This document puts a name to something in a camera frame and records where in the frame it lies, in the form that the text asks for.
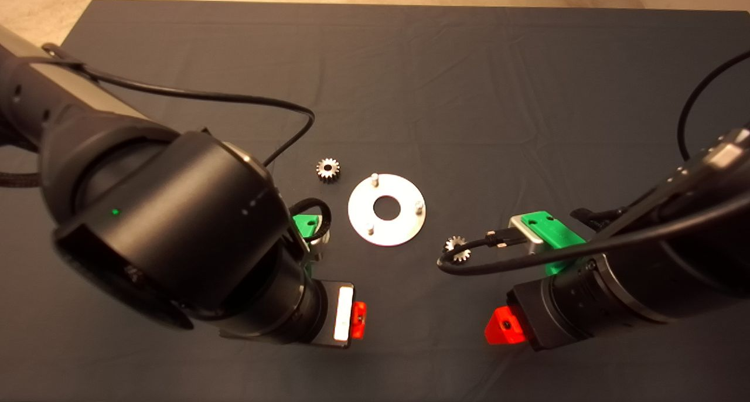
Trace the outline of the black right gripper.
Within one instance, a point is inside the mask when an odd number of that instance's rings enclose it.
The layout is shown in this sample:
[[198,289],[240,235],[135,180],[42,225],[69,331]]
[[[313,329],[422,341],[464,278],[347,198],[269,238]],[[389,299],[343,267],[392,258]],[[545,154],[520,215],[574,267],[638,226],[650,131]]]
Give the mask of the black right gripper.
[[557,349],[589,339],[557,308],[552,278],[514,285],[507,292],[508,306],[496,308],[485,327],[490,345],[515,345],[527,341],[535,352]]

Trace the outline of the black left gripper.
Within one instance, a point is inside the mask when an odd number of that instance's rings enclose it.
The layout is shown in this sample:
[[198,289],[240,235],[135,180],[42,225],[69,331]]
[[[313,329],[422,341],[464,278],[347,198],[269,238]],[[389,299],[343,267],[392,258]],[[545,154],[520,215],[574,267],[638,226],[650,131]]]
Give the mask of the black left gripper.
[[313,283],[321,296],[321,311],[309,343],[319,347],[347,349],[352,340],[364,338],[367,304],[354,301],[354,284],[317,279]]

